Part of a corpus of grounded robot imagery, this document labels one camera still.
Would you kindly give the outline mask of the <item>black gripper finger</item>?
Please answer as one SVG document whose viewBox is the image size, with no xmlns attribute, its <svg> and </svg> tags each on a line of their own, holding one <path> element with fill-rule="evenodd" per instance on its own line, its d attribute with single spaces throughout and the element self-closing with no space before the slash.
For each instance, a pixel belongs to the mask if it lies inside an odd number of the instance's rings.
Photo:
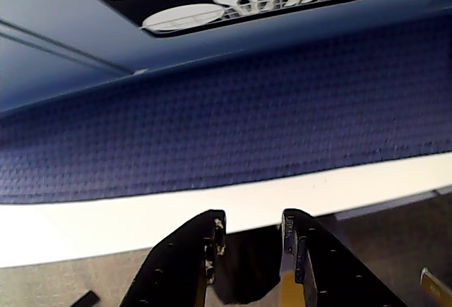
<svg viewBox="0 0 452 307">
<path fill-rule="evenodd" d="M 317 219 L 288 208 L 282 213 L 281 274 L 302 306 L 404 306 L 355 254 Z"/>
<path fill-rule="evenodd" d="M 150 250 L 120 305 L 204 306 L 225 253 L 225 227 L 223 210 L 207 210 L 166 236 Z"/>
</svg>

